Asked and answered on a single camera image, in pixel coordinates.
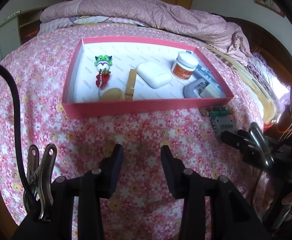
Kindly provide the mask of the grey perforated metal block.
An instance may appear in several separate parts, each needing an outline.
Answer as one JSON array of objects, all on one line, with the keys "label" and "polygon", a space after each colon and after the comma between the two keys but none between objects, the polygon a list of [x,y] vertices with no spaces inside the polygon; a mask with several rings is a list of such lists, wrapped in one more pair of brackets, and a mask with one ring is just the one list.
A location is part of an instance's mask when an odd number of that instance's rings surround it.
[{"label": "grey perforated metal block", "polygon": [[212,116],[211,125],[217,139],[220,139],[222,132],[236,133],[236,122],[230,116]]}]

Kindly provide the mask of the green orange battery pack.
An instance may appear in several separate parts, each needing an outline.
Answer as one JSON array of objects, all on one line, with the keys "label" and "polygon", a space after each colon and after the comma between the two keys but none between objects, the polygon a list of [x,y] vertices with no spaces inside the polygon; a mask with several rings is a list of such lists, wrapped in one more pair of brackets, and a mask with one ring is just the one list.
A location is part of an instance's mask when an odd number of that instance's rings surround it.
[{"label": "green orange battery pack", "polygon": [[212,116],[228,116],[232,115],[233,111],[226,107],[206,107],[200,108],[199,112],[204,117],[212,117]]}]

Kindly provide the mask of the white charger plug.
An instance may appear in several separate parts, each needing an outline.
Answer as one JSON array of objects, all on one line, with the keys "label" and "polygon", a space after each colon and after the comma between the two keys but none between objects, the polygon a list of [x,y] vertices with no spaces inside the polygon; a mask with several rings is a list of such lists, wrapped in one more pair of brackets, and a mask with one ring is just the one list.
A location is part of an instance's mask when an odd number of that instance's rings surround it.
[{"label": "white charger plug", "polygon": [[220,95],[220,89],[212,84],[207,85],[206,88],[200,93],[202,98],[220,98]]}]

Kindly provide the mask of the blue correction tape dispenser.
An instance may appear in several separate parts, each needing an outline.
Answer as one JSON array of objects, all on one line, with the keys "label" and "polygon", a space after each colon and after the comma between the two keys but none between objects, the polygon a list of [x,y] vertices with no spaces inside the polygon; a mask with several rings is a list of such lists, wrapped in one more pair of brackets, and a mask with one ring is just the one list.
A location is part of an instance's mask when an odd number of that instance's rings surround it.
[{"label": "blue correction tape dispenser", "polygon": [[222,91],[221,87],[213,77],[212,73],[205,67],[198,65],[193,73],[195,76],[203,78],[207,83],[213,85],[217,90]]}]

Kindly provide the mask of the round wooden disc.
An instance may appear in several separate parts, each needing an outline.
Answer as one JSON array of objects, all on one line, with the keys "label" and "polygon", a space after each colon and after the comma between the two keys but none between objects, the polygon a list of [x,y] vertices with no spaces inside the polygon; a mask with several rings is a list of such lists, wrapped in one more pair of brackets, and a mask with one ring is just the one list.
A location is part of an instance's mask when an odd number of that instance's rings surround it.
[{"label": "round wooden disc", "polygon": [[106,90],[101,98],[101,101],[123,101],[125,100],[125,94],[119,88],[111,88]]}]

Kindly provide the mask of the white orange jar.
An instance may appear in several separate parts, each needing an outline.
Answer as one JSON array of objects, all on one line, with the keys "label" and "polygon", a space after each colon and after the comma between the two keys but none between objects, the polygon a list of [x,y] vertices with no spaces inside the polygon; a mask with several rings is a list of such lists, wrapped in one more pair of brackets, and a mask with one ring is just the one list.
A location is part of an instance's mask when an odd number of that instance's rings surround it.
[{"label": "white orange jar", "polygon": [[178,79],[189,80],[198,64],[199,61],[193,54],[181,51],[171,67],[171,72]]}]

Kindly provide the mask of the wooden phone stand bar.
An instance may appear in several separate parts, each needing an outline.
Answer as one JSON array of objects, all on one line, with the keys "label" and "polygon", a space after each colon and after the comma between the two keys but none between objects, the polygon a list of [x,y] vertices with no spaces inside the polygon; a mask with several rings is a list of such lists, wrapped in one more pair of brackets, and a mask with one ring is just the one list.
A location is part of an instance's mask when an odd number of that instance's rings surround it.
[{"label": "wooden phone stand bar", "polygon": [[126,91],[125,91],[125,100],[132,100],[134,95],[134,87],[136,81],[137,71],[131,69],[128,75]]}]

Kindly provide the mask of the red toy keychain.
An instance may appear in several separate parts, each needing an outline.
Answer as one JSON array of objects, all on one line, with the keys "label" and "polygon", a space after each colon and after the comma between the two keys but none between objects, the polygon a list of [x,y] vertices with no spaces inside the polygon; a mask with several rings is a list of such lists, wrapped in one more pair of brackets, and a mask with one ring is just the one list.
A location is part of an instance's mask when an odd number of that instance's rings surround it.
[{"label": "red toy keychain", "polygon": [[99,89],[104,89],[107,86],[107,82],[109,81],[111,72],[108,70],[99,71],[98,75],[96,76],[96,86]]}]

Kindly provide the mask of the white earbuds case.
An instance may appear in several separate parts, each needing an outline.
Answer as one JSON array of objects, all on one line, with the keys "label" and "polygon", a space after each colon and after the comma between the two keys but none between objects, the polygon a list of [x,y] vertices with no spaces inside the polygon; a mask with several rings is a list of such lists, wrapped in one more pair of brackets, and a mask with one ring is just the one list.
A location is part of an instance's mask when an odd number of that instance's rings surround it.
[{"label": "white earbuds case", "polygon": [[169,69],[154,62],[141,63],[136,68],[137,74],[153,89],[159,89],[171,82]]}]

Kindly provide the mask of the green white figure keychain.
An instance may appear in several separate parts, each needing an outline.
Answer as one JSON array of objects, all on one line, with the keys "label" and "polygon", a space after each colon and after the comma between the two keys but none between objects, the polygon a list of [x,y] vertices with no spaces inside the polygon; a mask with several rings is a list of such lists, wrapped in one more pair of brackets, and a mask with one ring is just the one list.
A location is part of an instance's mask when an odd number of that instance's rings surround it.
[{"label": "green white figure keychain", "polygon": [[100,55],[95,57],[94,65],[98,71],[109,71],[110,66],[112,66],[112,56]]}]

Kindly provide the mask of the metal spring clip right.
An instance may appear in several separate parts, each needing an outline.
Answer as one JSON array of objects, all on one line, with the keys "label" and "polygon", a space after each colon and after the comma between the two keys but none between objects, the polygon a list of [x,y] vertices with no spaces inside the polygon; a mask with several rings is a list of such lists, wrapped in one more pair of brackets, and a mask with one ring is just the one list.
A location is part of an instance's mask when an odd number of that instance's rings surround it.
[{"label": "metal spring clip right", "polygon": [[266,137],[263,135],[263,132],[256,122],[252,122],[250,124],[249,135],[251,139],[255,142],[255,145],[261,154],[263,165],[267,168],[271,168],[274,164],[271,150],[268,146]]}]

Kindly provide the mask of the metal spring clip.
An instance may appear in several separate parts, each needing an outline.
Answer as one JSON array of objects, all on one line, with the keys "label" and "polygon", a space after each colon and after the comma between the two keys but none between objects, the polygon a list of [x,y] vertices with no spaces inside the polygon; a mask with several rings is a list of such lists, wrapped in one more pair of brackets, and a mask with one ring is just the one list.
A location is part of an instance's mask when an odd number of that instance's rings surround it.
[{"label": "metal spring clip", "polygon": [[267,168],[271,168],[274,164],[271,150],[268,146],[266,137],[263,135],[263,132],[256,122],[252,122],[250,124],[249,135],[251,139],[255,142],[255,145],[261,154],[263,165]]},{"label": "metal spring clip", "polygon": [[24,192],[23,203],[26,212],[33,219],[45,220],[49,217],[54,203],[51,193],[51,178],[56,157],[57,147],[53,143],[46,146],[41,159],[37,146],[31,145],[28,149],[27,182],[30,192]]}]

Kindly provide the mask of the metal spring clip left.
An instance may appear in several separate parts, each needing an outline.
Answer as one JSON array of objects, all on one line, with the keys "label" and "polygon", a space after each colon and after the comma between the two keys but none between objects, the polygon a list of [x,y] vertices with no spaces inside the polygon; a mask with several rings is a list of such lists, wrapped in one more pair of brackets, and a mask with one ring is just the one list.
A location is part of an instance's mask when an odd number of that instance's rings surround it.
[{"label": "metal spring clip left", "polygon": [[24,192],[23,203],[26,212],[33,219],[45,220],[49,217],[54,203],[51,193],[51,178],[56,157],[57,147],[53,143],[46,146],[41,159],[37,146],[31,145],[28,149],[27,182],[30,192]]}]

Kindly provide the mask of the pink shallow cardboard box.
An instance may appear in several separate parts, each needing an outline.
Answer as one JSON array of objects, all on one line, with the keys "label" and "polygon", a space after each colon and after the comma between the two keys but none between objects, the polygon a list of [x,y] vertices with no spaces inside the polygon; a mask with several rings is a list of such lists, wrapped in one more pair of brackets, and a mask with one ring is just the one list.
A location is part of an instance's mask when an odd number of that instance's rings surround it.
[{"label": "pink shallow cardboard box", "polygon": [[233,98],[194,46],[155,38],[94,36],[79,41],[62,105],[71,119],[224,106]]}]

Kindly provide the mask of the pink quilted blanket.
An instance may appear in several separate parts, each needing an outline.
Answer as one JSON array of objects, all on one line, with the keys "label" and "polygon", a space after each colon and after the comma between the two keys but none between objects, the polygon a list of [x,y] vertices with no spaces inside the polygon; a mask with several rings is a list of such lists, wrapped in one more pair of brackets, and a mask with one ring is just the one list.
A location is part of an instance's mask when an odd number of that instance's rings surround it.
[{"label": "pink quilted blanket", "polygon": [[161,0],[73,0],[54,4],[40,16],[40,33],[56,29],[65,18],[108,16],[127,18],[174,34],[197,38],[242,64],[251,57],[241,27],[221,16],[188,10]]}]

